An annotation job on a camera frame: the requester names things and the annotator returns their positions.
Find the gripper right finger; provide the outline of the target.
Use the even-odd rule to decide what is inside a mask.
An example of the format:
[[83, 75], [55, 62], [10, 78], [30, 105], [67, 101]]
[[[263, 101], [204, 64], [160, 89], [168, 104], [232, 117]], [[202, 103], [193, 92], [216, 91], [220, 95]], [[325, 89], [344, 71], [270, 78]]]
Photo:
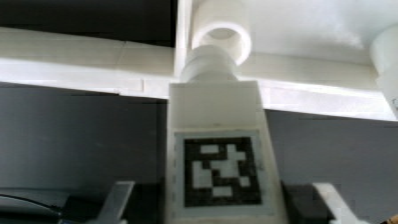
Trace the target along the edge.
[[369, 224], [357, 218], [334, 185], [330, 183], [314, 183], [312, 187], [334, 216], [328, 224]]

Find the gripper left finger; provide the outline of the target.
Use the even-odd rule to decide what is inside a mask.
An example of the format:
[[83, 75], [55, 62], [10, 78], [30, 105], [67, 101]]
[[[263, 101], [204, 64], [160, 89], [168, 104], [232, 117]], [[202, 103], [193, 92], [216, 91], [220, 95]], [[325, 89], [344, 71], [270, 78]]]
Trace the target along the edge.
[[133, 187], [135, 187], [133, 181], [115, 182], [97, 217], [87, 222], [87, 224], [128, 224], [128, 220], [122, 218], [122, 214]]

